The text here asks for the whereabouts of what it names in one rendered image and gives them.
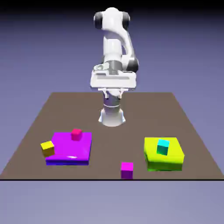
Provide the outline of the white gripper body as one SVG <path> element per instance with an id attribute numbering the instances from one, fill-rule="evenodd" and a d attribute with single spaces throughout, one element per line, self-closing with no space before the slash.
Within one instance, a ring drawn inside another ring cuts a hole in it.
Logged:
<path id="1" fill-rule="evenodd" d="M 109 74 L 108 70 L 93 70 L 90 86 L 92 88 L 135 88 L 137 75 L 134 72 L 118 71 L 118 74 Z"/>

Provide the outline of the small yellow cube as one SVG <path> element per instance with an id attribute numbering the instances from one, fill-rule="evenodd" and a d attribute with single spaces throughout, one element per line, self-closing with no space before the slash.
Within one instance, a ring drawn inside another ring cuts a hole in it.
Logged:
<path id="1" fill-rule="evenodd" d="M 52 143 L 52 141 L 43 142 L 40 145 L 44 157 L 49 157 L 55 154 L 54 144 Z"/>

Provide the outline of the small cyan cube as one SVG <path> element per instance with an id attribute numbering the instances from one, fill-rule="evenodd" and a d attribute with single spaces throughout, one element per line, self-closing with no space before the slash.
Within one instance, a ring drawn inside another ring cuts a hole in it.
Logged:
<path id="1" fill-rule="evenodd" d="M 158 139 L 157 142 L 157 154 L 161 155 L 168 155 L 168 148 L 169 148 L 170 141 L 164 139 Z"/>

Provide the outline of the large yellow-green box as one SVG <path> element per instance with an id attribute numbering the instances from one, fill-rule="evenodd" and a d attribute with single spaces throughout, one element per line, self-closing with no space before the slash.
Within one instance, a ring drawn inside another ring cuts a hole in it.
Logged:
<path id="1" fill-rule="evenodd" d="M 157 154 L 158 139 L 170 141 L 167 156 Z M 181 171 L 185 157 L 176 137 L 145 137 L 144 156 L 148 171 Z"/>

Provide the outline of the small magenta cube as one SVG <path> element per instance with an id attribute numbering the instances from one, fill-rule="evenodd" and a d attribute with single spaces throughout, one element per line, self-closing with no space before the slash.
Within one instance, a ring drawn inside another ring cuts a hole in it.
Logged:
<path id="1" fill-rule="evenodd" d="M 121 163 L 121 179 L 132 179 L 133 178 L 133 163 L 122 162 Z"/>

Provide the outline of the small pink-red cube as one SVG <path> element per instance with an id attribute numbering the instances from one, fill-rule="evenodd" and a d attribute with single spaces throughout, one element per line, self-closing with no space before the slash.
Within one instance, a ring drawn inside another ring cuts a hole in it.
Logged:
<path id="1" fill-rule="evenodd" d="M 79 141 L 82 138 L 82 130 L 81 129 L 73 129 L 71 131 L 71 139 L 73 141 Z"/>

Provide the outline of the large purple box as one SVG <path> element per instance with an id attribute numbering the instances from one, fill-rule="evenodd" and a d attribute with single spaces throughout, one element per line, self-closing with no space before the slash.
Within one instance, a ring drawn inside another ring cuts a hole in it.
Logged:
<path id="1" fill-rule="evenodd" d="M 83 132 L 80 140 L 72 140 L 69 132 L 55 132 L 51 141 L 55 154 L 45 158 L 47 165 L 89 165 L 91 132 Z"/>

